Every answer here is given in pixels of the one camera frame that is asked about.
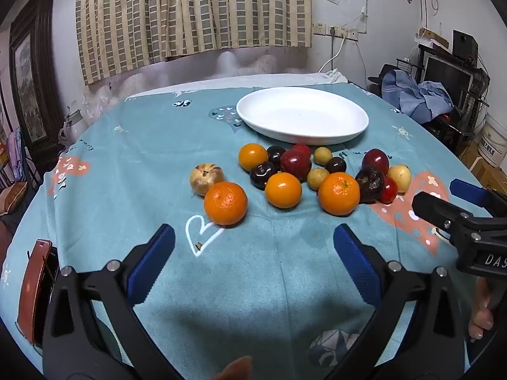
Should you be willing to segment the person's right hand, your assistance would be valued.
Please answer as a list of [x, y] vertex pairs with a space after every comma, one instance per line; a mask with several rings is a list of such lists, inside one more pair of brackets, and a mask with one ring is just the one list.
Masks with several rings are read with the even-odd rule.
[[488, 281], [480, 277], [477, 281], [471, 316], [468, 323], [468, 334], [474, 340], [480, 340], [486, 331], [493, 327], [493, 315], [488, 309], [491, 290]]

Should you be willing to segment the person's left hand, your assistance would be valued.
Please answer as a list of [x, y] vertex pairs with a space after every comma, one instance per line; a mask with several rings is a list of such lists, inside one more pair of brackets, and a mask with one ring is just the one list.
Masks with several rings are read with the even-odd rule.
[[251, 356], [243, 356], [228, 364], [212, 380], [250, 380], [253, 375], [253, 359]]

